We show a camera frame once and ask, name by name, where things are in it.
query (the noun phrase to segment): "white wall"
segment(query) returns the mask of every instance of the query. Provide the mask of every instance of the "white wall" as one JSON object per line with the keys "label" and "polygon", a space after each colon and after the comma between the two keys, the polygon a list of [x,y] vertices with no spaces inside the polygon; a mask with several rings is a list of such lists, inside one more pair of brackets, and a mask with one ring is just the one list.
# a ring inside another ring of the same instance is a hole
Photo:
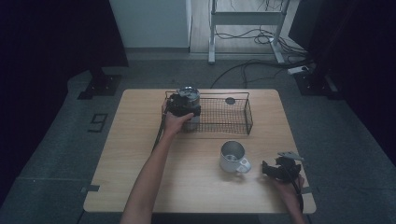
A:
{"label": "white wall", "polygon": [[188,48],[191,0],[110,0],[125,48]]}

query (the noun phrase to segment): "wooden table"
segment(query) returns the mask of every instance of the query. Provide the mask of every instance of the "wooden table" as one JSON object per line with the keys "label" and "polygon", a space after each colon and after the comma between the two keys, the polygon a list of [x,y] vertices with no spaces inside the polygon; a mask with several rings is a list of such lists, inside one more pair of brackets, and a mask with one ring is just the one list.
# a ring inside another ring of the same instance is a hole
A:
{"label": "wooden table", "polygon": [[[199,90],[201,93],[241,90]],[[275,165],[277,152],[297,153],[290,126],[275,90],[249,92],[251,133],[179,133],[168,155],[154,212],[286,213],[276,189],[262,174],[262,161]],[[84,203],[88,212],[122,212],[131,188],[151,153],[161,123],[166,90],[126,90],[108,134]],[[252,169],[244,175],[219,167],[221,146],[240,142]],[[301,175],[305,178],[304,169]],[[304,194],[304,213],[314,213],[312,193]]]}

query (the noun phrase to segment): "black wire basket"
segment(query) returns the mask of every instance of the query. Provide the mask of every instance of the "black wire basket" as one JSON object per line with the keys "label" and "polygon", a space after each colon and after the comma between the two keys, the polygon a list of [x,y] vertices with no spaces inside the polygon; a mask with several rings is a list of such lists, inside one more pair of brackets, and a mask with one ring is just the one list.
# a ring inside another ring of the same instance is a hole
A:
{"label": "black wire basket", "polygon": [[[166,99],[174,91],[166,92]],[[201,115],[183,125],[185,133],[250,134],[253,127],[248,92],[200,93]]]}

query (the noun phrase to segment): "human arm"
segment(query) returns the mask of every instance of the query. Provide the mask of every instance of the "human arm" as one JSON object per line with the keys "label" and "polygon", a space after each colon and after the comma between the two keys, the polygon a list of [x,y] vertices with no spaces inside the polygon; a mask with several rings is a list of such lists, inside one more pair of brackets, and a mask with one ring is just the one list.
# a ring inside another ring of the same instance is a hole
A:
{"label": "human arm", "polygon": [[[305,218],[303,212],[300,210],[300,203],[293,185],[291,183],[284,183],[272,177],[271,179],[278,190],[283,203],[288,209],[292,223],[305,224]],[[304,178],[299,175],[298,178],[295,179],[295,183],[299,188],[301,188],[304,184]]]}
{"label": "human arm", "polygon": [[134,187],[122,213],[121,224],[151,222],[152,210],[163,178],[163,169],[169,148],[182,124],[192,117],[193,114],[180,118],[170,112],[166,114],[163,136],[134,182]]}

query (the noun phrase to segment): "ceramic mug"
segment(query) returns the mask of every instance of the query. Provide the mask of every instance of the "ceramic mug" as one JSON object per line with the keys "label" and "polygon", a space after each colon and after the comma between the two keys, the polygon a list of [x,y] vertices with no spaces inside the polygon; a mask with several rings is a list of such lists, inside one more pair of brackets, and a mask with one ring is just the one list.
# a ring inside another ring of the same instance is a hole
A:
{"label": "ceramic mug", "polygon": [[224,143],[221,147],[220,167],[229,173],[247,173],[251,169],[251,165],[245,158],[244,147],[235,141]]}

